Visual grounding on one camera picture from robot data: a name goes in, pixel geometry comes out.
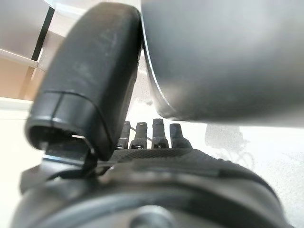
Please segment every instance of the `black rubber grip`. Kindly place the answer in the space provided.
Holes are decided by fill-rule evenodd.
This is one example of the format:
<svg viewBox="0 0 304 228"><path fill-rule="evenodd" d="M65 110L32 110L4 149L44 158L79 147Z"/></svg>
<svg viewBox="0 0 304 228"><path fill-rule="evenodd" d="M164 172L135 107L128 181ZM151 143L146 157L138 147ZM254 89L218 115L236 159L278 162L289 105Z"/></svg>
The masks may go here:
<svg viewBox="0 0 304 228"><path fill-rule="evenodd" d="M142 42L139 11L100 3L68 34L40 87L26 124L28 141L44 149L53 137L81 135L102 160L122 132Z"/></svg>

